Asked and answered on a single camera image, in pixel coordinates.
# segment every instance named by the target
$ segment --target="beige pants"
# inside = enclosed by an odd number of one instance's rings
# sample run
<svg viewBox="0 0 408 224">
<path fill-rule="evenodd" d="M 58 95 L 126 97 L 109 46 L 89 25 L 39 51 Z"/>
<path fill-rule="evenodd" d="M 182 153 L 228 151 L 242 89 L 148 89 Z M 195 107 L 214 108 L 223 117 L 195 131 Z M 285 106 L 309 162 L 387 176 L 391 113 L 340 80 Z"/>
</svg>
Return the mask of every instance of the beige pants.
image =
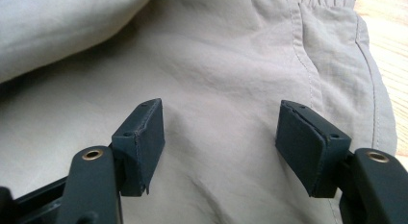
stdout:
<svg viewBox="0 0 408 224">
<path fill-rule="evenodd" d="M 76 152 L 108 145 L 160 97 L 166 146 L 150 195 L 122 199 L 125 223 L 342 223 L 338 198 L 309 198 L 274 139 L 285 99 L 342 129 L 352 150 L 395 152 L 353 5 L 0 0 L 0 81 L 46 65 L 0 86 L 0 185 L 18 197 L 65 176 Z"/>
</svg>

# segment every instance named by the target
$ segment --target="metal screw hole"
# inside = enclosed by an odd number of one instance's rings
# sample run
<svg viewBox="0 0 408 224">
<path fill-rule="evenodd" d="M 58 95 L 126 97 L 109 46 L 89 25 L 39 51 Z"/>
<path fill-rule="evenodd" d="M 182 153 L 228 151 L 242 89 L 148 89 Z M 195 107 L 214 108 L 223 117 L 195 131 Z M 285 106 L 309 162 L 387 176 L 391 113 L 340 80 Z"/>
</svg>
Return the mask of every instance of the metal screw hole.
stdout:
<svg viewBox="0 0 408 224">
<path fill-rule="evenodd" d="M 82 159 L 85 161 L 92 161 L 99 159 L 103 155 L 103 151 L 99 149 L 89 150 L 86 154 L 82 156 Z"/>
<path fill-rule="evenodd" d="M 390 161 L 386 156 L 376 153 L 376 152 L 369 151 L 367 152 L 367 155 L 369 156 L 371 160 L 376 161 L 376 162 L 387 163 Z"/>
</svg>

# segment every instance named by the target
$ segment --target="wooden surface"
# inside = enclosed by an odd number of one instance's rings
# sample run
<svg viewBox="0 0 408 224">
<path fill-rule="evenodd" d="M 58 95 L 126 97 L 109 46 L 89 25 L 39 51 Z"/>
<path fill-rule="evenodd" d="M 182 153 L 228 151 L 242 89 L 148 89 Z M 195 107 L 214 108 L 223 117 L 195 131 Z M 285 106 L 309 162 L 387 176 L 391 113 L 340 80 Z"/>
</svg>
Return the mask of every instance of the wooden surface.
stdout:
<svg viewBox="0 0 408 224">
<path fill-rule="evenodd" d="M 408 0 L 357 0 L 367 22 L 370 51 L 390 94 L 398 135 L 397 157 L 408 161 Z"/>
</svg>

